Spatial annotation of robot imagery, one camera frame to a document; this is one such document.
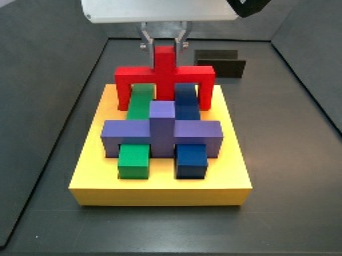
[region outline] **dark blue block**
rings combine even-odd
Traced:
[[[199,106],[175,105],[177,120],[201,120]]]
[[[175,85],[177,120],[201,120],[195,84]]]
[[[209,160],[206,145],[177,145],[177,179],[205,179]]]

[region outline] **red arch block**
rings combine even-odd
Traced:
[[[210,110],[215,71],[211,66],[177,67],[173,46],[155,48],[154,69],[150,67],[119,67],[115,71],[115,82],[119,110],[122,111],[129,110],[131,85],[138,83],[157,84],[157,100],[175,99],[175,83],[198,83],[199,108]]]

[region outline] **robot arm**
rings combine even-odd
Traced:
[[[177,62],[187,48],[193,21],[235,20],[259,12],[271,0],[82,0],[83,12],[92,23],[141,22],[138,33],[149,52],[154,68],[154,39],[147,32],[147,22],[182,21],[182,31],[175,38]]]
[[[246,18],[262,11],[271,0],[227,0],[237,14]]]

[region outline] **purple block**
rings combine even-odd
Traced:
[[[174,157],[175,102],[151,101],[150,134],[153,157]]]
[[[222,140],[223,133],[219,121],[175,121],[175,144],[206,144],[207,156],[217,158]]]
[[[121,144],[150,144],[149,120],[107,120],[102,130],[106,157],[119,156]]]

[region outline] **yellow board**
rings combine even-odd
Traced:
[[[100,139],[104,120],[126,119],[118,110],[115,85],[106,86],[83,146],[70,190],[80,205],[199,206],[242,205],[251,191],[241,148],[221,86],[214,87],[210,111],[202,120],[219,120],[223,143],[219,157],[209,159],[205,180],[177,180],[174,159],[151,159],[149,180],[118,179],[118,159],[104,157]]]

